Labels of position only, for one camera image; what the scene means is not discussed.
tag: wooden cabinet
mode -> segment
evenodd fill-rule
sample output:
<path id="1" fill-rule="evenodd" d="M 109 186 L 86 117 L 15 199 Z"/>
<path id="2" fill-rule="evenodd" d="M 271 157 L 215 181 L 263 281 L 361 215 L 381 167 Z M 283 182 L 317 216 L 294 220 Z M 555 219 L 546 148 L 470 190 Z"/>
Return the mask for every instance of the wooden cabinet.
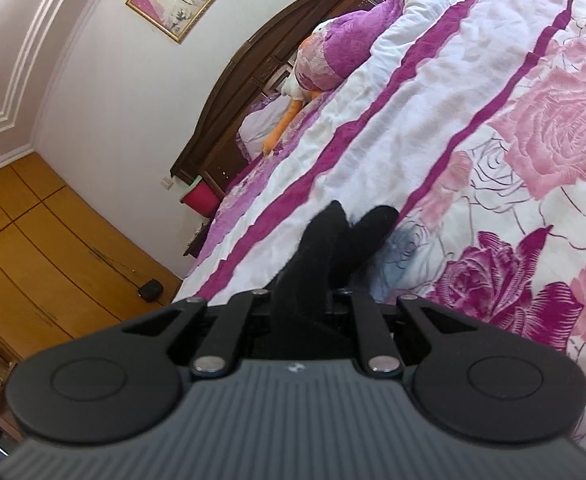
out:
<path id="1" fill-rule="evenodd" d="M 137 294 L 159 280 L 159 301 Z M 180 280 L 118 232 L 33 153 L 0 169 L 0 427 L 15 363 L 171 302 Z"/>

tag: magenta stripe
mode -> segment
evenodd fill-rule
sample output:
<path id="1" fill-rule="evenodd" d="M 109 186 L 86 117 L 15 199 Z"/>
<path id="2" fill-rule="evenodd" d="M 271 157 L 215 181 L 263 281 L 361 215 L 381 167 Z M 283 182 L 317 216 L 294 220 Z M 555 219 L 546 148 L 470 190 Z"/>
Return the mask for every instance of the magenta stripe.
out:
<path id="1" fill-rule="evenodd" d="M 333 139 L 324 148 L 315 164 L 298 180 L 289 185 L 282 195 L 271 202 L 258 216 L 255 224 L 238 240 L 226 260 L 221 260 L 215 272 L 199 289 L 198 296 L 210 300 L 228 285 L 233 270 L 249 250 L 273 231 L 285 218 L 308 200 L 311 187 L 318 175 L 329 171 L 349 147 L 350 143 L 368 124 L 369 120 L 388 103 L 393 94 L 417 73 L 417 64 L 432 59 L 445 42 L 460 30 L 460 23 L 477 0 L 463 0 L 449 7 L 438 22 L 427 30 L 406 51 L 400 66 L 391 75 L 387 87 L 357 120 L 340 125 Z"/>
<path id="2" fill-rule="evenodd" d="M 204 246 L 202 247 L 202 250 L 200 251 L 194 265 L 191 267 L 191 270 L 189 270 L 188 276 L 195 272 L 195 269 L 197 269 L 205 259 L 211 256 L 215 247 L 229 234 L 239 219 L 248 211 L 248 208 L 266 187 L 266 184 L 268 183 L 275 169 L 293 152 L 293 150 L 295 150 L 295 148 L 297 148 L 300 139 L 302 136 L 304 136 L 304 133 L 315 122 L 315 119 L 324 109 L 326 104 L 330 101 L 334 93 L 335 92 L 325 92 L 317 98 L 315 109 L 311 110 L 302 119 L 300 124 L 297 126 L 295 134 L 290 139 L 286 139 L 286 141 L 280 141 L 278 143 L 278 145 L 275 147 L 273 156 L 270 158 L 261 158 L 260 156 L 259 162 L 256 164 L 256 166 L 263 165 L 263 167 L 257 169 L 259 173 L 256 175 L 255 179 L 246 184 L 246 189 L 244 189 L 241 194 L 235 198 L 233 203 L 228 204 L 226 202 L 222 202 L 221 208 L 224 209 L 220 210 L 220 213 L 215 219 L 214 224 L 211 225 L 211 230 L 207 235 Z"/>
<path id="3" fill-rule="evenodd" d="M 556 16 L 551 25 L 545 27 L 544 30 L 542 30 L 542 33 L 536 41 L 533 51 L 527 53 L 526 57 L 524 58 L 524 62 L 515 72 L 515 74 L 513 74 L 513 76 L 509 79 L 502 91 L 497 94 L 496 97 L 494 97 L 484 108 L 478 111 L 478 113 L 476 113 L 473 118 L 471 118 L 470 123 L 468 123 L 468 125 L 463 130 L 460 130 L 451 137 L 449 143 L 447 144 L 446 150 L 435 162 L 428 176 L 426 179 L 424 179 L 422 185 L 409 195 L 406 203 L 404 203 L 404 207 L 400 211 L 400 215 L 397 218 L 396 224 L 400 223 L 406 217 L 406 215 L 411 212 L 415 205 L 429 192 L 433 182 L 435 182 L 435 180 L 448 166 L 449 160 L 451 159 L 451 154 L 455 148 L 457 148 L 457 146 L 461 142 L 464 142 L 464 140 L 466 140 L 471 134 L 473 134 L 478 129 L 478 127 L 481 126 L 481 124 L 489 120 L 500 108 L 504 106 L 507 99 L 512 94 L 515 86 L 524 76 L 529 73 L 529 70 L 538 64 L 540 58 L 544 56 L 551 38 L 553 38 L 558 30 L 565 29 L 569 24 L 569 21 L 571 20 L 572 6 L 573 0 L 567 0 L 564 10 L 562 10 L 562 12 Z"/>

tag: magenta rose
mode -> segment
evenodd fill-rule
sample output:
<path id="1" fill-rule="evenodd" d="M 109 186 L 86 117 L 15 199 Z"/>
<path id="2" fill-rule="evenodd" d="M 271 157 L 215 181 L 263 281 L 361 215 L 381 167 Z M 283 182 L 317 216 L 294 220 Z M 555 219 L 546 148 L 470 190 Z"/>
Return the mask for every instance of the magenta rose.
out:
<path id="1" fill-rule="evenodd" d="M 480 231 L 478 246 L 448 262 L 427 295 L 436 303 L 564 351 L 582 304 L 566 283 L 546 285 L 535 298 L 531 278 L 550 227 L 527 235 L 517 248 Z"/>
<path id="2" fill-rule="evenodd" d="M 505 161 L 532 197 L 586 181 L 586 63 L 573 73 L 552 69 L 490 126 L 511 143 Z"/>

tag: pillow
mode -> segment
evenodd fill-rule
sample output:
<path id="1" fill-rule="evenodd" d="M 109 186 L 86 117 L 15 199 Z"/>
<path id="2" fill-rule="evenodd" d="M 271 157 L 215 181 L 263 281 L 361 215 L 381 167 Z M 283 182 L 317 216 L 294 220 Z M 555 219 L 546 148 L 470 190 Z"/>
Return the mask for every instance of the pillow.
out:
<path id="1" fill-rule="evenodd" d="M 278 125 L 290 104 L 291 97 L 281 95 L 262 110 L 257 110 L 244 118 L 237 133 L 240 150 L 244 156 L 248 156 L 249 161 L 262 155 L 262 144 L 265 137 Z"/>
<path id="2" fill-rule="evenodd" d="M 371 57 L 371 45 L 402 15 L 404 0 L 386 0 L 321 23 L 297 51 L 295 77 L 305 90 L 327 91 Z"/>

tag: metal rivet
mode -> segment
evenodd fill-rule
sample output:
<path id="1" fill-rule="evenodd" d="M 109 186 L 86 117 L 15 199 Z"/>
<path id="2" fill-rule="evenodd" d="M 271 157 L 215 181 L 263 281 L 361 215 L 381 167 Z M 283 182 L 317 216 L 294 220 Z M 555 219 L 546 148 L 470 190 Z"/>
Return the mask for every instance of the metal rivet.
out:
<path id="1" fill-rule="evenodd" d="M 202 357 L 195 359 L 195 362 L 193 363 L 193 366 L 198 372 L 203 372 L 206 374 L 213 374 L 218 372 L 226 365 L 227 362 L 216 355 L 203 355 Z"/>
<path id="2" fill-rule="evenodd" d="M 394 372 L 400 368 L 400 361 L 390 355 L 377 355 L 369 359 L 369 368 L 374 372 Z"/>

